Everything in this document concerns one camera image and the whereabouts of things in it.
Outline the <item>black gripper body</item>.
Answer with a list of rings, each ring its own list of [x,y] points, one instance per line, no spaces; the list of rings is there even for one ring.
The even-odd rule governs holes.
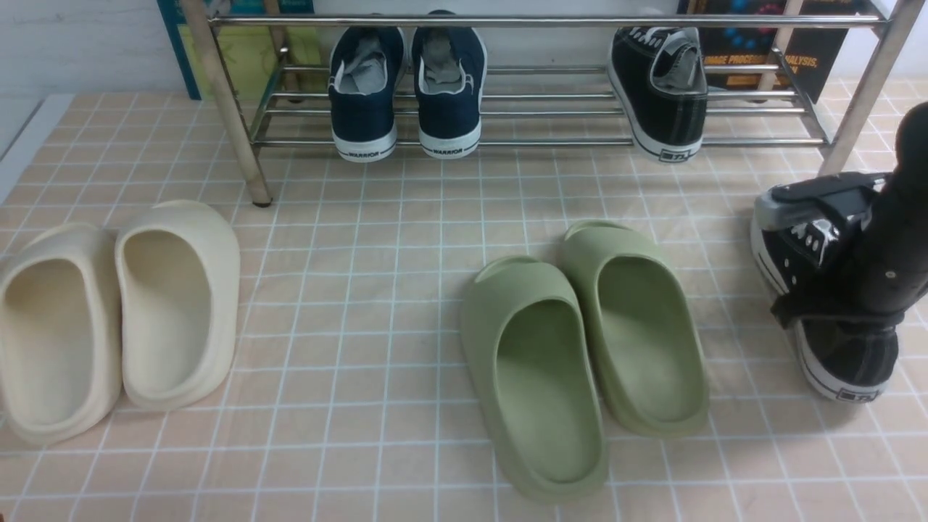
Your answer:
[[[869,198],[821,199],[845,214],[835,258],[816,276],[779,295],[772,313],[783,327],[799,321],[862,323],[886,329],[907,310],[907,191],[879,188]]]

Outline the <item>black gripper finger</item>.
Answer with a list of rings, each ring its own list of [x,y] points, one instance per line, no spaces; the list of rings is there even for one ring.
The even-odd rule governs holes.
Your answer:
[[[812,199],[849,194],[867,199],[882,184],[885,184],[888,176],[889,174],[879,173],[840,173],[818,176],[807,181],[776,186],[770,189],[770,198],[782,204],[799,204],[799,202],[812,201]]]

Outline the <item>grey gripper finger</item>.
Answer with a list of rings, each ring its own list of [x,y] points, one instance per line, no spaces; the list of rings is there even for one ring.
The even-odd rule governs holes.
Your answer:
[[[816,220],[828,220],[833,225],[842,227],[845,224],[845,214],[821,199],[806,199],[801,202],[756,199],[753,205],[753,227],[760,231],[781,231]]]

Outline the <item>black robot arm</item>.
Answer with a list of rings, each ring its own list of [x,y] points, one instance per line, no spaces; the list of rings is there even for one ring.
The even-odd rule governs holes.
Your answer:
[[[826,220],[837,228],[823,265],[776,298],[785,328],[802,320],[888,327],[926,291],[926,105],[896,132],[890,174],[846,172],[763,192],[755,202],[765,231]]]

